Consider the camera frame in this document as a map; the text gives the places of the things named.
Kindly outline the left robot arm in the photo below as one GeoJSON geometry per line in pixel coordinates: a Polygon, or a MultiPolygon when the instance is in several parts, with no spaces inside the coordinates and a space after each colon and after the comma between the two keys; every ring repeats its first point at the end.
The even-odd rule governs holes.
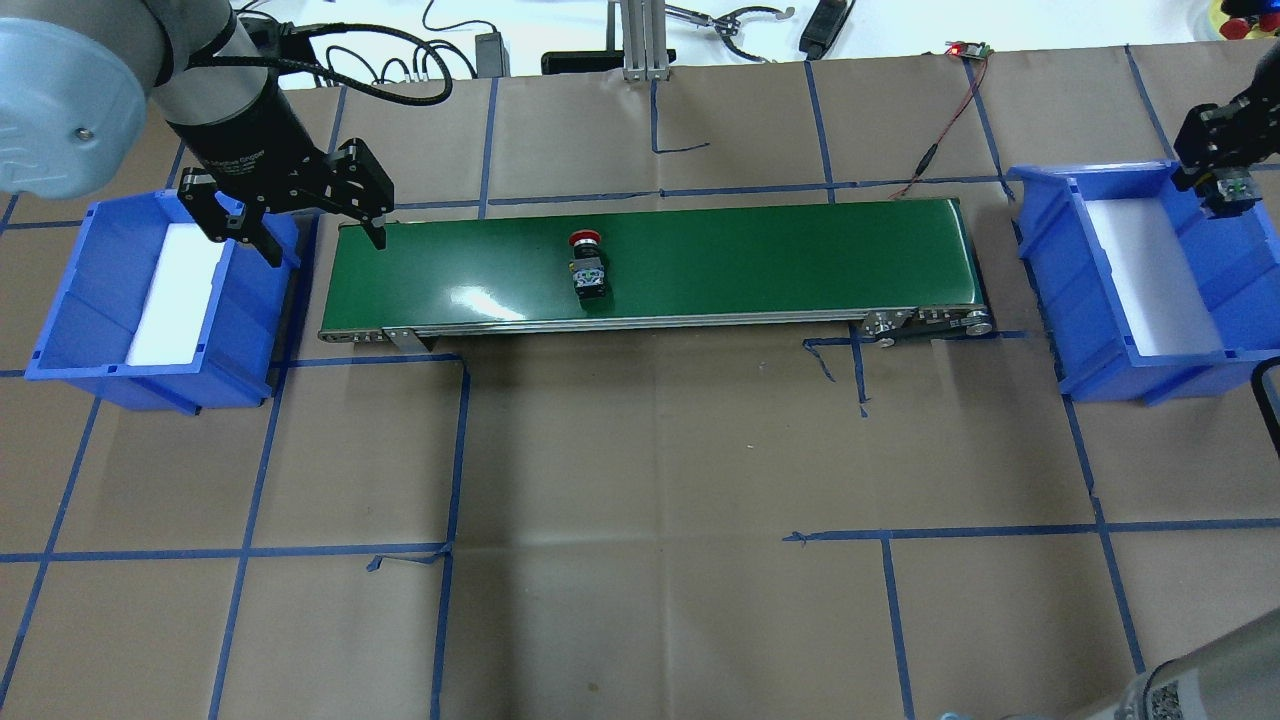
{"type": "Polygon", "coordinates": [[[317,209],[384,249],[392,179],[361,138],[324,152],[279,86],[285,73],[321,68],[296,41],[261,49],[228,1],[5,1],[3,192],[102,188],[156,108],[196,160],[177,195],[211,241],[276,266],[268,214],[317,209]]]}

